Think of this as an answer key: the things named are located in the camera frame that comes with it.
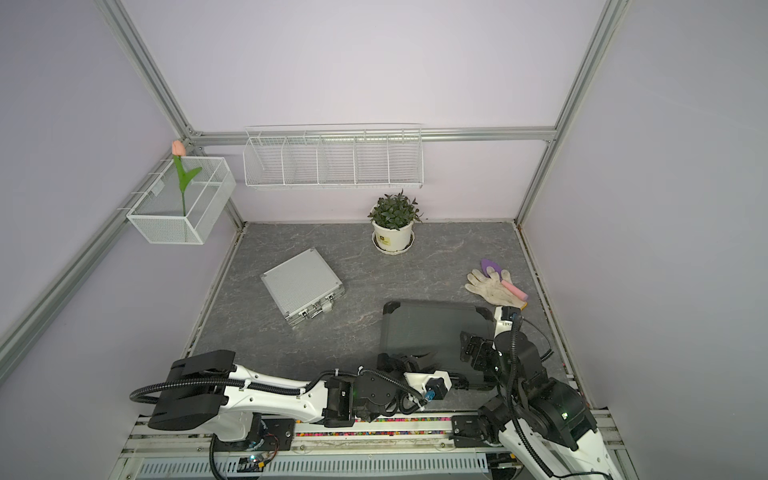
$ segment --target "potted plant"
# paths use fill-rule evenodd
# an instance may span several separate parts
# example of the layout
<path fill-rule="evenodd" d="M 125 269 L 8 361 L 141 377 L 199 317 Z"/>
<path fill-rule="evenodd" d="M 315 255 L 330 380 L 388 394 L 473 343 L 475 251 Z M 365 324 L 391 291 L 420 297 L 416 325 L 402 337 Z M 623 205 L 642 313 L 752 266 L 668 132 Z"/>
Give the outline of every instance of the potted plant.
<path fill-rule="evenodd" d="M 416 199 L 402 194 L 384 195 L 371 209 L 368 217 L 373 225 L 374 240 L 380 250 L 400 252 L 411 243 L 414 222 L 420 222 Z"/>

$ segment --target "purple object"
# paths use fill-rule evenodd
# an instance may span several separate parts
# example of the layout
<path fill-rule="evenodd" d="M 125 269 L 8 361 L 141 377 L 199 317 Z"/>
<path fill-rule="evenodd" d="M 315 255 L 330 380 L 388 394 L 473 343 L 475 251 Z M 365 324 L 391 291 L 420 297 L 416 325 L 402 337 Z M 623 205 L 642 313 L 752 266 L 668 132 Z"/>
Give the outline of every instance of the purple object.
<path fill-rule="evenodd" d="M 490 275 L 488 275 L 488 267 L 492 266 L 493 270 L 495 270 L 499 275 L 502 274 L 502 268 L 492 261 L 488 260 L 487 258 L 484 258 L 480 260 L 480 270 L 482 271 L 482 274 L 485 275 L 488 278 L 491 278 Z"/>

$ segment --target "green leaves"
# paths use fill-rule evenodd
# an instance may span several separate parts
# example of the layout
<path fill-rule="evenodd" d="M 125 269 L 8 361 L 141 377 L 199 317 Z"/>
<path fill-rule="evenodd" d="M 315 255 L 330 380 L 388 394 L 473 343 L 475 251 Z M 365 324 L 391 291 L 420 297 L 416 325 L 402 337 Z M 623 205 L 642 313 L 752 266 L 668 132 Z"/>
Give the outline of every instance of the green leaves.
<path fill-rule="evenodd" d="M 419 209 L 414 205 L 418 205 L 416 199 L 410 201 L 402 194 L 402 190 L 397 195 L 385 194 L 379 198 L 368 218 L 373 219 L 380 227 L 400 230 L 412 221 L 422 221 Z"/>
<path fill-rule="evenodd" d="M 199 174 L 203 168 L 197 167 L 192 170 L 185 171 L 184 165 L 181 164 L 181 157 L 174 155 L 174 165 L 176 165 L 176 173 L 179 177 L 179 190 L 181 190 L 181 209 L 184 212 L 184 216 L 187 216 L 187 202 L 184 199 L 184 192 L 187 190 L 187 185 L 195 178 L 195 175 Z"/>

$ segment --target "wall-mounted wire shelf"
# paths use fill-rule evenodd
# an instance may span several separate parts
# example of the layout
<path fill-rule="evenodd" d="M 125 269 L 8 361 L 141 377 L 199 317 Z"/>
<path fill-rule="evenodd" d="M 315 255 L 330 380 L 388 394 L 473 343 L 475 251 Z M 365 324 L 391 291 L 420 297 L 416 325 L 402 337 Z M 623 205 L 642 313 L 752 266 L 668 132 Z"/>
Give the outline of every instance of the wall-mounted wire shelf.
<path fill-rule="evenodd" d="M 370 129 L 334 125 L 347 127 L 336 130 L 331 130 L 330 125 L 298 127 L 246 128 L 246 185 L 270 190 L 424 184 L 422 134 L 418 125 L 376 125 Z"/>
<path fill-rule="evenodd" d="M 222 157 L 182 157 L 186 171 L 203 170 L 187 185 L 187 215 L 181 206 L 179 177 L 168 161 L 127 218 L 149 243 L 202 245 L 235 189 L 235 179 Z"/>

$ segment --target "white flower pot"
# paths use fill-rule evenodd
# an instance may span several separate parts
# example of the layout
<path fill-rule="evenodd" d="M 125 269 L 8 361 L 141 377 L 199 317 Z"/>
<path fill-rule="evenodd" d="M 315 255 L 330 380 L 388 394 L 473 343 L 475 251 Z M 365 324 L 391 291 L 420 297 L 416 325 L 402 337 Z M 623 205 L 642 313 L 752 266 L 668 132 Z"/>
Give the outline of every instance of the white flower pot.
<path fill-rule="evenodd" d="M 413 229 L 413 220 L 400 230 L 380 227 L 375 221 L 371 220 L 373 232 L 376 234 L 376 243 L 379 248 L 388 252 L 399 252 L 404 250 L 411 241 L 411 230 Z"/>

